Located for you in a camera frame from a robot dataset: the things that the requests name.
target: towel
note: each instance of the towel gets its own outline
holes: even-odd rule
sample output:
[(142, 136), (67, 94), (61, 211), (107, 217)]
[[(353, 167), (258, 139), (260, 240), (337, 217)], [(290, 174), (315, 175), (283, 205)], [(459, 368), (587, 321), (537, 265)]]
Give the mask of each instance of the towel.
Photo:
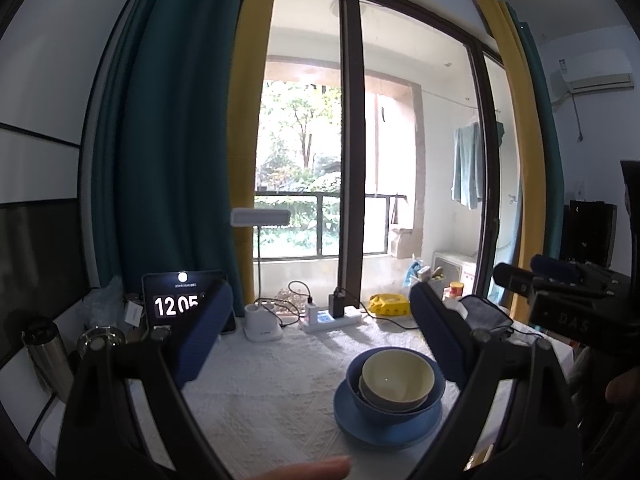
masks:
[[(498, 126), (498, 147), (502, 144), (504, 125)], [(469, 209), (477, 209), (484, 195), (484, 142), (476, 121), (454, 133), (454, 166), (451, 199)]]

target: tablet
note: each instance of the tablet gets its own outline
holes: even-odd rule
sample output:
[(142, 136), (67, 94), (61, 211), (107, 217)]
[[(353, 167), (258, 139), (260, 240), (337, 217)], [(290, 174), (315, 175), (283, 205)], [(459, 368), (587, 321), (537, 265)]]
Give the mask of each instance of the tablet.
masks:
[[(198, 307), (206, 290), (216, 281), (226, 282), (224, 272), (180, 270), (142, 276), (142, 291), (149, 327), (171, 326), (177, 322), (189, 309)], [(222, 333), (235, 332), (236, 328), (236, 318), (232, 310)]]

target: power strip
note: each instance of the power strip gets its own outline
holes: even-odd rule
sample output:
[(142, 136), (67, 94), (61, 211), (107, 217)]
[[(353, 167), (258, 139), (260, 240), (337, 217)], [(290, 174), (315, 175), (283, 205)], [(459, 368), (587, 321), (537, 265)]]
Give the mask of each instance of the power strip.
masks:
[(300, 328), (306, 333), (335, 330), (343, 326), (357, 325), (362, 320), (362, 313), (354, 306), (344, 308), (344, 317), (334, 318), (328, 310), (318, 312), (318, 322), (309, 323), (306, 317), (300, 320)]

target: hand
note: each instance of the hand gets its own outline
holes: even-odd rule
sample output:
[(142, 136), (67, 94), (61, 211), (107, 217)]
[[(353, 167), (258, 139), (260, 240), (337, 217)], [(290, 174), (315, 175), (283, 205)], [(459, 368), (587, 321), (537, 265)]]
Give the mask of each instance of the hand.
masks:
[(640, 367), (632, 368), (613, 379), (607, 385), (604, 396), (611, 404), (640, 400)]
[(342, 480), (350, 470), (349, 457), (336, 456), (320, 462), (279, 467), (249, 480)]

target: table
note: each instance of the table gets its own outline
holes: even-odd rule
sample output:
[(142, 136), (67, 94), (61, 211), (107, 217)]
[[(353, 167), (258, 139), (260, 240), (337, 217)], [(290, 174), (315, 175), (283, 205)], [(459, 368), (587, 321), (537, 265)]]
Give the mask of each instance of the table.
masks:
[[(533, 332), (517, 322), (514, 327)], [(550, 341), (567, 374), (573, 364), (571, 347)], [(239, 330), (216, 343), (198, 379), (182, 392), (202, 432), (235, 478), (339, 454), (352, 457), (350, 479), (405, 478), (437, 432), (409, 449), (375, 452), (348, 440), (334, 420), (334, 391), (349, 362), (376, 346), (402, 346), (433, 357), (419, 331), (404, 332), (391, 323), (372, 319), (328, 333), (305, 334), (291, 326), (285, 329), (283, 339), (269, 343), (248, 342)], [(142, 385), (132, 381), (130, 389), (151, 455), (171, 467)], [(477, 450), (495, 440), (510, 390), (511, 381), (499, 385)], [(442, 420), (458, 394), (457, 386), (447, 383)], [(50, 468), (63, 409), (59, 403), (41, 432), (40, 456)]]

